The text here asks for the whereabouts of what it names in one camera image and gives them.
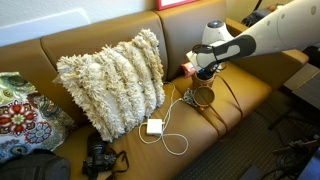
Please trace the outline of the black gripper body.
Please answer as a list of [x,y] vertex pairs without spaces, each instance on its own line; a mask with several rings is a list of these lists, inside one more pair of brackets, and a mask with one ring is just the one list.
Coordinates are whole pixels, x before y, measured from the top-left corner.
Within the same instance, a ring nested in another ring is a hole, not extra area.
[[219,69],[220,65],[214,65],[212,69],[205,70],[202,69],[198,72],[198,78],[201,80],[208,80],[213,77],[213,74]]

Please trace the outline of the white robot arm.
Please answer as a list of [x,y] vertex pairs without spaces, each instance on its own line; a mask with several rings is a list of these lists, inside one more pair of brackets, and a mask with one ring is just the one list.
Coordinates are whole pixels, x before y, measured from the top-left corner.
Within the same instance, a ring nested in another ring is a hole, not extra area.
[[226,23],[206,24],[202,43],[186,54],[201,78],[218,66],[243,57],[304,48],[320,43],[320,0],[292,0],[233,37]]

